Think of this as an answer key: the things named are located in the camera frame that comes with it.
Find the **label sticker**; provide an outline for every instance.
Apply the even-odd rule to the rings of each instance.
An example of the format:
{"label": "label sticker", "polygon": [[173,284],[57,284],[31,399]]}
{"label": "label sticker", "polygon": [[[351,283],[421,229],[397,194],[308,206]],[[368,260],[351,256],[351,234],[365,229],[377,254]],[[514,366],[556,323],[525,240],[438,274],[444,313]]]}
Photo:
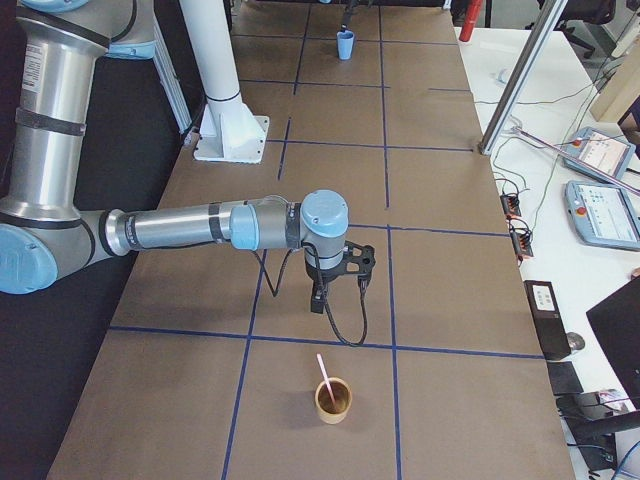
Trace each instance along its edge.
{"label": "label sticker", "polygon": [[551,297],[551,289],[545,285],[533,285],[533,297],[536,299],[538,310],[555,312],[556,307]]}
{"label": "label sticker", "polygon": [[40,81],[42,77],[42,58],[44,51],[37,45],[27,45],[27,52],[24,57],[24,73],[22,74],[22,88],[30,92],[40,92]]}

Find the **blue tape grid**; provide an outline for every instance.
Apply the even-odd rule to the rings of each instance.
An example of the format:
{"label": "blue tape grid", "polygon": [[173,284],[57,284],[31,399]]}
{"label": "blue tape grid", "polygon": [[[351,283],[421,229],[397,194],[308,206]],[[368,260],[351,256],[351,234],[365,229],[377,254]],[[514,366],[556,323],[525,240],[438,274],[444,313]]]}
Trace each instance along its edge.
{"label": "blue tape grid", "polygon": [[[388,175],[388,150],[390,149],[407,149],[407,150],[444,150],[444,151],[472,151],[467,148],[441,148],[441,147],[418,147],[418,146],[400,146],[400,145],[388,145],[387,144],[387,122],[386,122],[386,104],[385,104],[385,90],[389,87],[385,85],[384,81],[384,44],[385,43],[407,43],[407,44],[420,44],[420,45],[441,45],[441,46],[457,46],[455,43],[440,43],[440,42],[409,42],[409,41],[385,41],[382,38],[382,12],[380,6],[378,6],[378,21],[379,21],[379,40],[359,40],[367,42],[377,42],[380,45],[380,85],[347,85],[347,84],[331,84],[331,83],[314,83],[314,82],[300,82],[300,69],[302,66],[302,56],[304,54],[304,47],[307,40],[335,40],[331,38],[321,37],[308,37],[308,27],[311,15],[311,4],[307,11],[307,19],[305,24],[305,31],[302,37],[299,36],[269,36],[269,35],[234,35],[234,36],[246,36],[246,37],[266,37],[266,38],[302,38],[302,46],[300,50],[300,58],[298,60],[298,68],[296,71],[296,79],[293,82],[286,81],[267,81],[267,80],[242,80],[244,82],[263,82],[263,83],[284,83],[293,86],[294,95],[297,92],[298,85],[310,84],[310,85],[328,85],[336,87],[361,87],[361,88],[380,88],[382,96],[382,123],[383,123],[383,144],[382,145],[363,145],[363,144],[342,144],[331,142],[308,142],[308,141],[293,141],[289,140],[289,131],[291,127],[291,118],[287,122],[287,128],[284,140],[268,140],[273,143],[283,143],[283,150],[280,158],[280,165],[278,169],[278,180],[282,178],[286,147],[289,143],[298,144],[311,144],[311,145],[333,145],[333,146],[347,146],[347,147],[366,147],[366,148],[381,148],[384,149],[384,170],[385,170],[385,194],[386,194],[386,206],[390,205],[390,189],[389,189],[389,175]],[[468,90],[458,89],[432,89],[440,91],[461,91],[468,92]],[[519,353],[505,353],[505,352],[489,352],[489,351],[474,351],[474,350],[460,350],[460,349],[448,349],[448,348],[430,348],[430,347],[417,347],[410,345],[398,345],[396,339],[396,318],[395,318],[395,292],[394,292],[394,275],[393,275],[393,255],[392,255],[392,234],[394,231],[422,231],[430,233],[442,233],[442,234],[454,234],[454,235],[474,235],[474,236],[493,236],[493,237],[508,237],[508,235],[500,233],[490,232],[472,232],[472,231],[457,231],[457,230],[442,230],[442,229],[430,229],[419,227],[398,227],[392,225],[351,225],[352,228],[372,228],[385,230],[387,232],[387,252],[388,252],[388,275],[389,275],[389,295],[390,295],[390,319],[391,319],[391,344],[364,344],[360,348],[372,348],[381,350],[390,350],[393,368],[393,399],[394,399],[394,418],[395,418],[395,445],[396,445],[396,478],[402,480],[402,444],[401,444],[401,432],[400,432],[400,407],[399,407],[399,387],[398,387],[398,361],[397,352],[422,352],[422,353],[434,353],[434,354],[452,354],[452,355],[475,355],[475,356],[490,356],[490,357],[502,357],[502,358],[516,358],[516,359],[535,359],[544,360],[542,355],[530,355]],[[253,329],[256,319],[256,310],[258,300],[260,297],[260,290],[262,286],[264,270],[261,268],[258,274],[258,280],[256,284],[256,292],[253,301],[253,307],[251,311],[251,320],[249,322],[249,328],[246,335],[234,334],[234,333],[219,333],[219,332],[206,332],[206,331],[193,331],[193,330],[178,330],[178,329],[164,329],[164,328],[146,328],[146,327],[133,327],[133,326],[111,326],[109,329],[112,331],[122,332],[137,332],[137,333],[151,333],[151,334],[164,334],[164,335],[188,335],[188,336],[204,336],[215,338],[232,338],[245,341],[245,349],[242,359],[242,367],[240,370],[240,377],[238,380],[238,387],[236,390],[236,398],[234,403],[233,415],[231,419],[231,425],[229,427],[229,436],[227,440],[227,449],[225,454],[224,466],[222,471],[221,480],[226,480],[229,464],[231,461],[231,455],[233,451],[233,441],[235,436],[236,424],[238,419],[238,413],[240,409],[240,403],[242,399],[242,390],[244,387],[244,379],[247,371],[247,364],[249,360],[249,353],[251,344],[253,341],[264,342],[279,342],[279,343],[296,343],[296,344],[314,344],[314,345],[328,345],[328,346],[340,346],[345,347],[338,341],[316,340],[316,339],[304,339],[304,338],[291,338],[291,337],[272,337],[264,335],[254,335]]]}
{"label": "blue tape grid", "polygon": [[[542,355],[532,355],[532,354],[523,354],[523,353],[419,347],[419,346],[412,346],[412,345],[398,345],[397,343],[396,314],[395,314],[395,286],[394,286],[393,248],[392,248],[393,232],[418,231],[418,232],[430,232],[430,233],[436,233],[436,234],[457,234],[457,235],[473,235],[473,236],[486,235],[486,236],[495,236],[495,237],[507,237],[506,234],[495,234],[495,233],[485,233],[485,232],[464,232],[464,231],[440,230],[440,229],[428,229],[428,228],[406,228],[406,227],[395,227],[391,225],[386,225],[386,226],[351,225],[350,227],[379,229],[379,230],[385,230],[387,232],[391,344],[387,345],[387,344],[366,343],[359,348],[388,350],[391,352],[391,362],[392,362],[392,372],[393,372],[393,405],[394,405],[394,427],[395,427],[394,434],[395,434],[395,448],[396,448],[396,480],[402,480],[402,443],[401,443],[401,427],[400,427],[400,389],[398,385],[398,352],[404,351],[404,352],[421,352],[421,353],[429,353],[429,354],[467,355],[467,356],[499,357],[499,358],[512,358],[512,359],[533,359],[533,360],[540,360],[540,361],[544,361],[544,357]],[[263,262],[266,260],[266,252],[264,253],[262,259],[263,259]],[[109,329],[112,331],[120,331],[120,332],[162,334],[162,335],[186,335],[186,336],[213,337],[213,338],[231,338],[231,339],[245,341],[244,354],[242,358],[242,366],[240,369],[240,376],[238,379],[238,386],[236,389],[236,397],[235,397],[235,402],[233,407],[233,414],[231,417],[231,425],[229,427],[229,434],[227,437],[227,448],[225,452],[225,460],[223,464],[221,480],[226,480],[229,472],[229,465],[231,462],[231,456],[233,452],[233,442],[235,438],[236,425],[237,425],[238,414],[240,411],[240,405],[242,401],[244,381],[245,381],[245,376],[247,372],[249,353],[251,350],[252,343],[255,341],[262,341],[262,342],[275,342],[275,343],[327,345],[327,346],[337,346],[342,348],[352,348],[352,347],[347,347],[344,344],[335,340],[332,341],[332,340],[254,335],[253,330],[254,330],[254,325],[256,320],[256,312],[258,307],[258,301],[260,298],[263,278],[264,278],[264,269],[261,267],[260,272],[258,273],[258,280],[256,282],[256,290],[255,290],[254,299],[253,299],[253,306],[251,309],[251,319],[250,319],[249,328],[246,334],[135,327],[135,326],[109,327]]]}

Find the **white pole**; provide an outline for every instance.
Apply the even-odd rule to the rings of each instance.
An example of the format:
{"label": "white pole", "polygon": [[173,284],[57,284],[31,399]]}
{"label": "white pole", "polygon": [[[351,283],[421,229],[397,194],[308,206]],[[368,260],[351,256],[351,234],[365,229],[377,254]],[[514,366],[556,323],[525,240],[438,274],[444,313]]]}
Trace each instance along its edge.
{"label": "white pole", "polygon": [[207,96],[196,158],[260,162],[268,118],[254,117],[242,103],[223,0],[180,0]]}

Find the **metal frame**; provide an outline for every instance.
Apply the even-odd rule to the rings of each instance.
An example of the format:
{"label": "metal frame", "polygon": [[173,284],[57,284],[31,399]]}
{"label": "metal frame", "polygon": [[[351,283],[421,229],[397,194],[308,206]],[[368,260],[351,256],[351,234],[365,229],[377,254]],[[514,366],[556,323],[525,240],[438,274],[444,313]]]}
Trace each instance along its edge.
{"label": "metal frame", "polygon": [[529,39],[522,49],[520,58],[513,69],[513,73],[507,82],[504,93],[498,102],[487,130],[479,145],[483,155],[491,155],[491,151],[502,134],[504,124],[511,115],[522,89],[531,73],[531,69],[540,56],[549,36],[560,20],[568,0],[547,0],[542,7],[538,21],[533,26]]}

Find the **pink straw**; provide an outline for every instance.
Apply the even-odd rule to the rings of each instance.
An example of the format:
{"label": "pink straw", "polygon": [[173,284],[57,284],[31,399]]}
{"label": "pink straw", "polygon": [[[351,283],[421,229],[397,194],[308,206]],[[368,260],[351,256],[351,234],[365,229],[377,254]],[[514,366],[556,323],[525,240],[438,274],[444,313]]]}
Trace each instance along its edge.
{"label": "pink straw", "polygon": [[329,377],[327,376],[327,370],[324,368],[324,362],[322,361],[322,355],[319,353],[316,354],[318,358],[318,364],[320,365],[320,370],[322,370],[322,376],[324,377],[324,383],[327,385],[327,390],[329,391],[329,396],[331,397],[331,403],[333,403],[333,408],[336,408],[336,399],[333,396],[333,390],[331,389],[331,384],[329,383]]}

